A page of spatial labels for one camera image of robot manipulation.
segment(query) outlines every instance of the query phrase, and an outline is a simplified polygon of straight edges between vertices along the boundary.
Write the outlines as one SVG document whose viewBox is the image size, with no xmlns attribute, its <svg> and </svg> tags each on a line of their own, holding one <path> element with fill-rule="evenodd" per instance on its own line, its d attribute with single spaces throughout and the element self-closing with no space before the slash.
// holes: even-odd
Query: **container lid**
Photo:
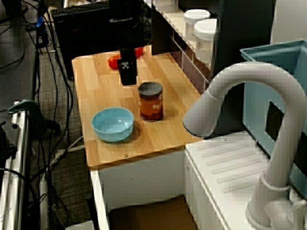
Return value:
<svg viewBox="0 0 307 230">
<path fill-rule="evenodd" d="M 195 36 L 201 40 L 214 41 L 216 34 L 216 19 L 206 19 L 195 24 Z"/>
<path fill-rule="evenodd" d="M 184 22 L 194 25 L 200 20 L 210 18 L 211 14 L 206 10 L 189 10 L 184 13 Z"/>
<path fill-rule="evenodd" d="M 142 98 L 150 100 L 161 93 L 162 85 L 154 81 L 148 81 L 139 85 L 138 90 Z"/>
</svg>

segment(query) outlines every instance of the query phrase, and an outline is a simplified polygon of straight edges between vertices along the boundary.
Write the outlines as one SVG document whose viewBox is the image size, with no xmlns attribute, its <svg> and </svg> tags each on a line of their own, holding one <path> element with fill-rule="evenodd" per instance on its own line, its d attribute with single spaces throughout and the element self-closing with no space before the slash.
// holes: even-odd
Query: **white plastic container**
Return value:
<svg viewBox="0 0 307 230">
<path fill-rule="evenodd" d="M 184 13 L 185 37 L 195 38 L 194 26 L 197 22 L 210 18 L 211 14 L 206 10 L 189 10 Z"/>
<path fill-rule="evenodd" d="M 195 56 L 203 63 L 211 63 L 213 42 L 216 34 L 216 23 L 216 19 L 206 19 L 195 24 Z"/>
</svg>

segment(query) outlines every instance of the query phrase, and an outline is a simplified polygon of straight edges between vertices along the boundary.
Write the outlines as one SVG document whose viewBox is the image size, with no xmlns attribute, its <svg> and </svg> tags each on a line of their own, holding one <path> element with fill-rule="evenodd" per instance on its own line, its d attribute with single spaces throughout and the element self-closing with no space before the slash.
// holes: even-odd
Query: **red tomato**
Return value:
<svg viewBox="0 0 307 230">
<path fill-rule="evenodd" d="M 138 47 L 134 49 L 135 57 L 138 58 L 143 53 L 143 47 Z"/>
<path fill-rule="evenodd" d="M 120 58 L 120 54 L 117 54 L 113 57 L 110 57 L 107 60 L 107 64 L 111 67 L 111 69 L 118 69 L 118 65 L 117 65 L 117 59 Z"/>
</svg>

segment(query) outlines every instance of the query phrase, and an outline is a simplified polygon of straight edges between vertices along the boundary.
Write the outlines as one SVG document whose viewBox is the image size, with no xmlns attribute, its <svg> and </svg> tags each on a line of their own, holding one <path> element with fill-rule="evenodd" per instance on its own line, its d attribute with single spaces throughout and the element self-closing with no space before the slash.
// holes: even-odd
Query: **faucet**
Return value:
<svg viewBox="0 0 307 230">
<path fill-rule="evenodd" d="M 307 117 L 307 97 L 299 82 L 284 69 L 264 62 L 242 62 L 217 74 L 204 94 L 183 117 L 191 134 L 207 137 L 213 131 L 224 97 L 244 82 L 265 84 L 276 90 L 285 105 L 282 125 L 267 169 L 248 203 L 246 217 L 256 230 L 303 230 L 307 201 L 288 199 L 289 177 Z"/>
</svg>

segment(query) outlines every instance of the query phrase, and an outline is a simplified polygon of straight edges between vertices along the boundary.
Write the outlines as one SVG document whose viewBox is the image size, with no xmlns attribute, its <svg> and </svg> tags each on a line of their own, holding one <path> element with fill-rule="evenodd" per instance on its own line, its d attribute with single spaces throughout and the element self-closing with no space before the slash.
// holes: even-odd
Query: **jar label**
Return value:
<svg viewBox="0 0 307 230">
<path fill-rule="evenodd" d="M 152 116 L 158 114 L 162 110 L 162 95 L 159 95 L 159 97 L 154 100 L 139 98 L 139 109 L 141 115 Z"/>
</svg>

